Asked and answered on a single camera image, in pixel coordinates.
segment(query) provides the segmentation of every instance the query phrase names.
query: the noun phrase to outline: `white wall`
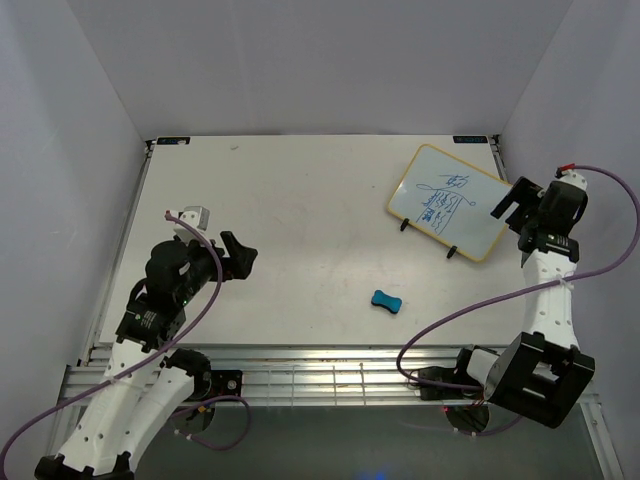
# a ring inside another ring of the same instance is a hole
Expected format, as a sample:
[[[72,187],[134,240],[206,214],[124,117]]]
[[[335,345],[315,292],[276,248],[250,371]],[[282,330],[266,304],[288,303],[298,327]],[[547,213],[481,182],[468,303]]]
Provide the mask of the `white wall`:
[[[571,0],[69,0],[143,138],[498,133]]]
[[[143,143],[64,0],[0,0],[0,442],[55,404]],[[50,423],[10,452],[32,478]]]
[[[510,175],[548,182],[557,165],[598,165],[640,193],[640,1],[573,3],[504,131]],[[633,208],[612,181],[588,175],[590,199],[574,230],[581,271],[628,244]],[[638,254],[607,277],[576,285],[575,326],[596,358],[604,415],[627,478],[640,478]]]

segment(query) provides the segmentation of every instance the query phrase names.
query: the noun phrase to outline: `cable tie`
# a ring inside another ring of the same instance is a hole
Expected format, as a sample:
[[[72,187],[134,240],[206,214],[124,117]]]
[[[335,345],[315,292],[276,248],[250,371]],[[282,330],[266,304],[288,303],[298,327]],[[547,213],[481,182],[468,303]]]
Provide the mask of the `cable tie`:
[[[556,276],[556,279],[560,282],[560,285],[561,285],[561,286],[563,286],[563,287],[565,287],[565,288],[568,288],[570,291],[573,291],[573,283],[571,283],[571,282],[567,282],[567,281],[562,277],[562,275],[558,274],[558,275]]]

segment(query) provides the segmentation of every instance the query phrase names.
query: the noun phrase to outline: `white tabletop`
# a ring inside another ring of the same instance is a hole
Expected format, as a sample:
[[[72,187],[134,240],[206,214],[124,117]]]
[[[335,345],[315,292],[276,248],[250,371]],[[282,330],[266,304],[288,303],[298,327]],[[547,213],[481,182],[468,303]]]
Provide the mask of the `white tabletop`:
[[[524,286],[517,237],[507,232],[486,261],[459,255],[400,222],[385,206],[418,147],[430,143],[497,174],[487,144],[451,136],[192,137],[156,146],[102,325],[113,342],[130,289],[151,248],[170,239],[167,209],[211,210],[208,234],[231,230],[258,249],[253,273],[223,285],[185,343],[401,345],[441,317]],[[402,298],[397,315],[373,307],[374,291]],[[187,321],[207,301],[207,285]],[[423,344],[509,344],[524,302],[512,300],[441,327]]]

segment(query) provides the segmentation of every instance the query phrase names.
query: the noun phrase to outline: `blue object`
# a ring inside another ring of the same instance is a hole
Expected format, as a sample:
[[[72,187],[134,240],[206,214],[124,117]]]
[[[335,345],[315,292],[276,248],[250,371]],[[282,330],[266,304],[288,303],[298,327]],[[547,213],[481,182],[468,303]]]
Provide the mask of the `blue object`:
[[[373,294],[373,297],[371,297],[371,305],[386,308],[391,313],[396,314],[400,311],[400,307],[402,306],[402,299],[387,295],[382,290],[376,290]]]

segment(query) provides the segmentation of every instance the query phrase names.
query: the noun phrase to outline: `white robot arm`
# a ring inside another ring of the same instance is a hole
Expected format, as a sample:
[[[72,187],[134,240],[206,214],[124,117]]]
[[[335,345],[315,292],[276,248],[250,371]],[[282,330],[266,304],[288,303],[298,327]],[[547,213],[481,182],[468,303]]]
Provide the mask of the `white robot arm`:
[[[207,227],[209,212],[203,207],[168,213],[200,233]],[[183,326],[184,306],[218,276],[211,253],[192,233],[179,225],[174,230],[173,240],[153,248],[146,278],[131,292],[103,377],[112,384],[91,398],[58,454],[40,460],[38,480],[132,480],[142,454],[176,408],[214,395],[203,354],[178,349],[150,361]],[[223,267],[222,281],[247,278],[258,252],[242,246],[231,232],[220,235],[229,254],[223,257],[224,250],[213,247]],[[149,363],[128,371],[144,361]],[[158,379],[141,400],[158,367]]]
[[[587,182],[571,166],[558,169],[556,177],[547,190],[520,178],[492,215],[500,218],[518,204],[506,223],[520,235],[527,287],[559,284],[529,293],[522,333],[502,354],[473,346],[461,350],[453,369],[421,370],[419,378],[428,384],[420,388],[423,399],[465,395],[443,388],[447,383],[477,386],[484,401],[555,428],[593,377],[595,362],[580,351],[573,330],[572,285],[564,280],[579,260],[569,232],[584,213]],[[466,395],[477,398],[473,391]]]

